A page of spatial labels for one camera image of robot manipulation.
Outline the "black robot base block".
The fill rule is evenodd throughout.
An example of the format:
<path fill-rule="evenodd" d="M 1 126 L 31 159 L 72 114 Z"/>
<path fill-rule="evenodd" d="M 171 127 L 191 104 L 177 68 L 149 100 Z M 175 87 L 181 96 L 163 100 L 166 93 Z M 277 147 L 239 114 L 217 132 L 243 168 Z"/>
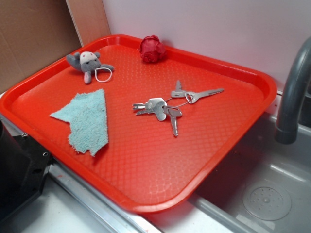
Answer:
<path fill-rule="evenodd" d="M 43 191 L 51 153 L 31 136 L 12 136 L 0 124 L 0 222 L 37 199 Z"/>

